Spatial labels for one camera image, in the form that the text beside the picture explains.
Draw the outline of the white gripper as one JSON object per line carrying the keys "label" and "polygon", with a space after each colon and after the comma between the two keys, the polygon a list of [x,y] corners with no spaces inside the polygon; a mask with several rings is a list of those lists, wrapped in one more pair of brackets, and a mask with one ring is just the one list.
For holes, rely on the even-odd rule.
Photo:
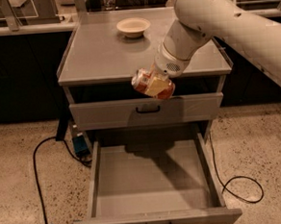
{"label": "white gripper", "polygon": [[[158,70],[168,77],[179,77],[190,64],[190,60],[191,52],[184,51],[180,54],[177,52],[172,54],[166,49],[166,46],[161,43],[158,47],[158,52],[154,57],[154,63],[150,65],[149,72],[152,74]],[[157,96],[159,93],[163,92],[163,90],[167,89],[168,85],[168,80],[154,77],[147,85],[145,94],[150,97]]]}

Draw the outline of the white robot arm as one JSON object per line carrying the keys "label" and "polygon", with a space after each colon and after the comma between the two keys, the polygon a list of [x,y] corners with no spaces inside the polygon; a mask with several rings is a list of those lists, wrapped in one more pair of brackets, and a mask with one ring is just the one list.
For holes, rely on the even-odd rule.
{"label": "white robot arm", "polygon": [[178,77],[211,37],[223,40],[281,87],[281,23],[246,12],[233,0],[174,0],[176,18],[153,68]]}

